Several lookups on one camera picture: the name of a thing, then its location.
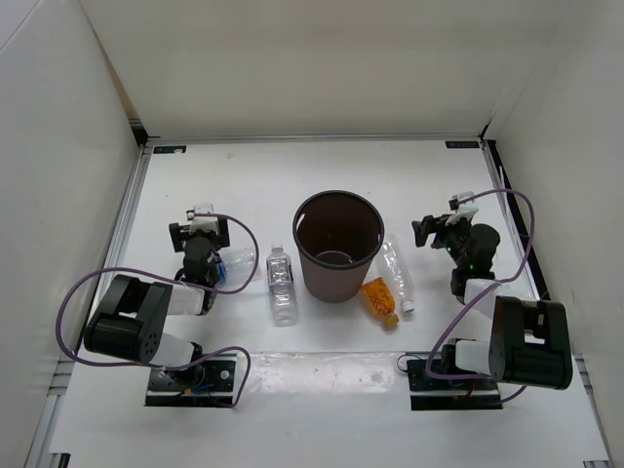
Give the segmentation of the clear plastic bottle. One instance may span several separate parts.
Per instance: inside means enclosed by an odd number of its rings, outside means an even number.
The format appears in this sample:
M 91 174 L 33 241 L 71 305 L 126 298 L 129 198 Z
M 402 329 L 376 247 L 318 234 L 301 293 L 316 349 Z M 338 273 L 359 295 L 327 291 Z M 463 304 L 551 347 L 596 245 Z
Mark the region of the clear plastic bottle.
M 392 234 L 386 234 L 379 254 L 379 269 L 384 281 L 401 313 L 410 316 L 415 310 L 413 283 L 398 239 Z

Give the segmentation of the clear bottle blue label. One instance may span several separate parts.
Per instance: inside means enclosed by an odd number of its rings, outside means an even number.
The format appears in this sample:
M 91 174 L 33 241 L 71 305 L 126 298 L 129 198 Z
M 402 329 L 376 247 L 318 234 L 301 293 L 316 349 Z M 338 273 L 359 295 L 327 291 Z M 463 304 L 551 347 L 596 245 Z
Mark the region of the clear bottle blue label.
M 253 247 L 222 249 L 219 252 L 220 282 L 227 288 L 242 286 L 252 275 L 256 254 Z

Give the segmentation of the orange drink bottle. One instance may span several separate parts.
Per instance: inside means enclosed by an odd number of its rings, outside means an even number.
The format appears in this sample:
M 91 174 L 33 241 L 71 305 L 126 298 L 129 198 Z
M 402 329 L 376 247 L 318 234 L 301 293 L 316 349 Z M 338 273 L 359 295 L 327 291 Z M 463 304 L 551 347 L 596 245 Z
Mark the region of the orange drink bottle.
M 371 315 L 382 327 L 393 329 L 398 325 L 400 319 L 395 312 L 394 297 L 381 277 L 363 284 L 360 293 Z

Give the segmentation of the clear water bottle white label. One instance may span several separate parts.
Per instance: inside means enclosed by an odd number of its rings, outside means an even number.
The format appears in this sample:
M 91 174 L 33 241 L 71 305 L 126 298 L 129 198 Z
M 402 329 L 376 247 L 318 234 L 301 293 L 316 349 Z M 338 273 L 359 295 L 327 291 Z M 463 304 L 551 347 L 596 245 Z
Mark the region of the clear water bottle white label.
M 267 286 L 273 321 L 278 327 L 297 322 L 292 260 L 281 244 L 274 244 L 266 258 Z

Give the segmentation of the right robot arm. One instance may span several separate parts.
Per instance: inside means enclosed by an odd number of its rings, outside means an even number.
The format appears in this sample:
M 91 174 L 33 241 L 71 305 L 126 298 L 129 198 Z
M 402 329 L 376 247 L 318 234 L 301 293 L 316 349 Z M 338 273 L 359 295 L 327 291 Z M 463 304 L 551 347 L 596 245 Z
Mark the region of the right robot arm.
M 427 215 L 411 223 L 414 242 L 451 257 L 450 289 L 464 305 L 491 319 L 489 339 L 450 339 L 446 331 L 427 358 L 424 371 L 448 389 L 470 380 L 565 390 L 572 381 L 572 358 L 566 309 L 559 302 L 530 300 L 495 278 L 492 261 L 500 243 L 498 232 L 466 217 Z

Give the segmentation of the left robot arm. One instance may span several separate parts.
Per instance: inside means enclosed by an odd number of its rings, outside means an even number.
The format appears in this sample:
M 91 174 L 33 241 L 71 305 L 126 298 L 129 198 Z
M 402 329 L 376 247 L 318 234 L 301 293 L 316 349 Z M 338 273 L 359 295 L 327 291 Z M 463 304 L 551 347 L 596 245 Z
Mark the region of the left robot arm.
M 205 378 L 202 347 L 164 333 L 170 315 L 203 316 L 212 309 L 213 289 L 224 275 L 219 250 L 230 245 L 223 217 L 193 217 L 186 225 L 169 226 L 174 250 L 184 253 L 175 280 L 182 285 L 118 274 L 112 280 L 86 327 L 87 350 L 139 365 L 165 367 L 165 375 L 192 390 Z

